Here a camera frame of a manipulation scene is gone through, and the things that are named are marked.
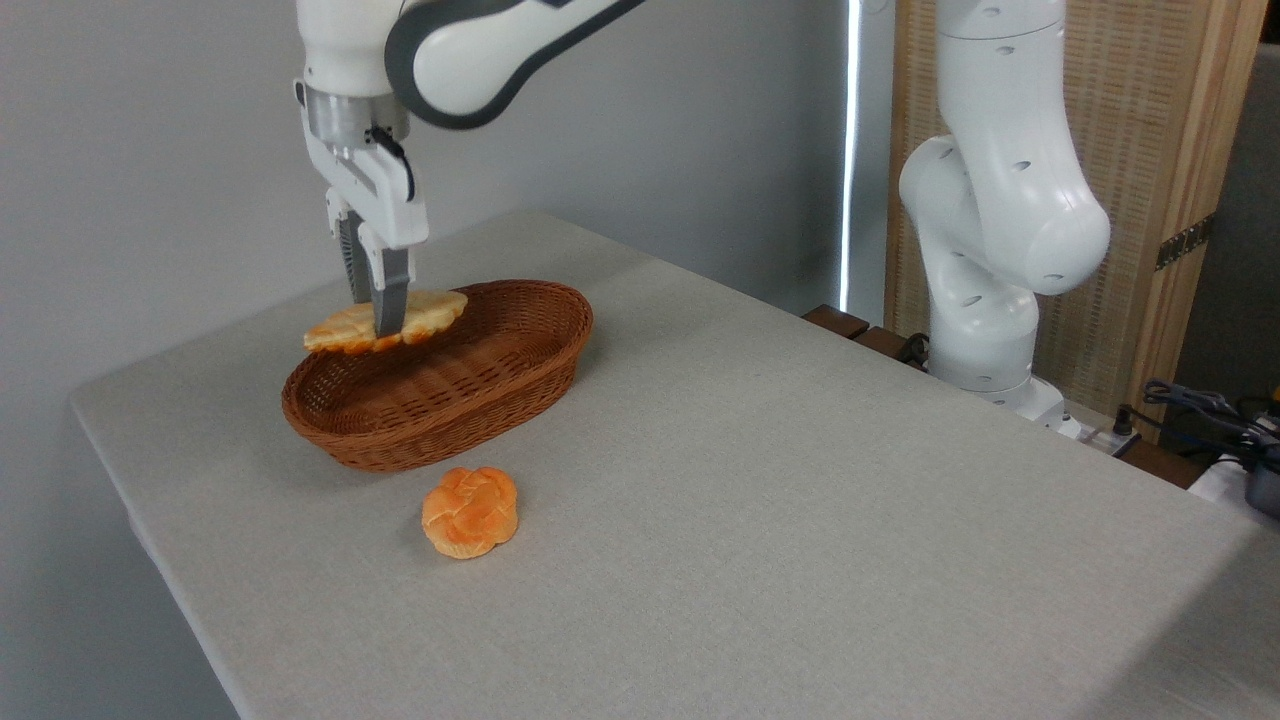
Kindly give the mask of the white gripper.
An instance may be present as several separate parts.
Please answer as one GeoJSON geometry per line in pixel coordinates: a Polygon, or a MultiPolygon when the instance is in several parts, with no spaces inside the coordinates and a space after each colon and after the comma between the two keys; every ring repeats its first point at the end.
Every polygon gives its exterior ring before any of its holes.
{"type": "Polygon", "coordinates": [[[311,163],[332,188],[326,215],[352,301],[371,305],[376,338],[399,334],[413,279],[407,249],[429,237],[424,196],[408,159],[394,140],[381,135],[342,152],[308,128],[303,137],[311,163]]]}

